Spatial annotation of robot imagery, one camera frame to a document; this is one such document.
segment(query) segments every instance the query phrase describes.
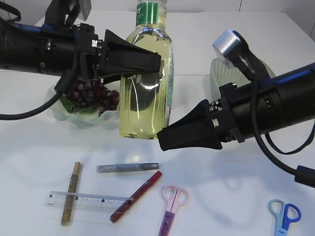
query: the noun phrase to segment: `grapes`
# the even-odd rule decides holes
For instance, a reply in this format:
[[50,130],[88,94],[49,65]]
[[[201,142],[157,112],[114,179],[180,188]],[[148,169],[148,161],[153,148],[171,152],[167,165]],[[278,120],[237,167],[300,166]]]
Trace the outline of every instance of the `grapes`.
[[82,83],[78,84],[78,90],[82,91],[84,89],[84,85]]
[[94,93],[92,91],[89,91],[88,97],[94,97]]
[[92,88],[92,84],[90,82],[86,82],[84,85],[85,89],[91,89]]
[[81,92],[81,96],[82,96],[82,97],[87,97],[87,96],[88,96],[88,92],[86,92],[86,90],[83,90],[83,91]]
[[109,107],[110,106],[110,100],[109,99],[105,99],[103,102],[104,107]]
[[113,105],[118,105],[118,103],[119,103],[119,98],[118,97],[113,97],[112,104]]
[[113,99],[114,94],[112,92],[108,92],[106,97],[109,98],[109,99]]
[[110,106],[110,110],[111,110],[111,111],[117,110],[117,106],[116,106],[116,105],[111,105],[111,106]]
[[99,112],[100,113],[103,113],[103,112],[105,112],[106,111],[106,108],[104,107],[104,106],[100,106],[99,107]]
[[119,92],[109,90],[102,80],[85,82],[78,80],[72,91],[65,95],[75,106],[74,111],[89,107],[99,108],[98,116],[106,111],[115,111],[119,104]]
[[78,99],[78,98],[80,97],[80,93],[77,92],[77,91],[74,91],[73,94],[72,94],[72,97],[73,97],[74,99]]
[[112,92],[113,92],[114,97],[119,97],[119,93],[117,90],[113,90]]

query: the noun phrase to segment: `clear ruler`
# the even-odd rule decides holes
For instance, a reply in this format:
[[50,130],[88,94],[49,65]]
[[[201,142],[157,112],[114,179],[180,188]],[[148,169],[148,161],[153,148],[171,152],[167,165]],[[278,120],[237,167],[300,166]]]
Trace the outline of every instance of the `clear ruler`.
[[94,194],[49,192],[44,205],[46,207],[64,208],[66,198],[74,198],[73,209],[114,213],[126,201],[133,198],[112,197]]

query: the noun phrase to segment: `scissors blade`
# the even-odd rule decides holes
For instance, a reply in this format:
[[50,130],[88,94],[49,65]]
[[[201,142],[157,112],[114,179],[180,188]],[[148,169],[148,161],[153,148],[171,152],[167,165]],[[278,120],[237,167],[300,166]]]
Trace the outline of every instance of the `scissors blade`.
[[174,213],[171,213],[169,211],[165,212],[158,236],[167,236],[168,235],[168,233],[171,229],[174,217],[175,217]]

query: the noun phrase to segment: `bottle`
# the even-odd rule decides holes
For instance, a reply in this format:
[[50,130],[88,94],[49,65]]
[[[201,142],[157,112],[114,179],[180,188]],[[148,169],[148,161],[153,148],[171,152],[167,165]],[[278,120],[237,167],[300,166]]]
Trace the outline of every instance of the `bottle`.
[[158,73],[123,75],[120,98],[120,134],[128,138],[157,139],[169,125],[174,61],[172,40],[165,32],[167,0],[138,0],[136,29],[127,41],[161,55]]

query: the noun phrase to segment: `clear plastic bowl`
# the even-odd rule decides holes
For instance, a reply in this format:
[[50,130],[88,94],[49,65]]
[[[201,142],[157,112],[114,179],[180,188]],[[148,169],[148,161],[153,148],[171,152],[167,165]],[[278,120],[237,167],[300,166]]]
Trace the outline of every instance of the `clear plastic bowl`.
[[[54,90],[55,85],[51,86],[48,89],[47,95],[45,97],[45,101],[48,101],[52,98],[56,92]],[[112,82],[106,85],[109,90],[120,90],[120,81]],[[98,117],[98,111],[94,113],[84,113],[84,112],[74,112],[69,113],[61,101],[58,100],[53,106],[50,108],[54,114],[54,117],[57,120],[61,121],[69,121],[74,124],[86,124],[86,125],[96,125],[100,121],[113,121],[119,119],[119,108],[116,111],[106,111],[100,117]]]
[[[271,78],[275,77],[270,67],[263,61],[262,63],[266,66],[269,76]],[[238,68],[229,69],[219,58],[212,60],[210,69],[210,95],[212,101],[221,97],[219,87],[228,83],[236,83],[237,87],[240,87],[249,84],[250,81]]]

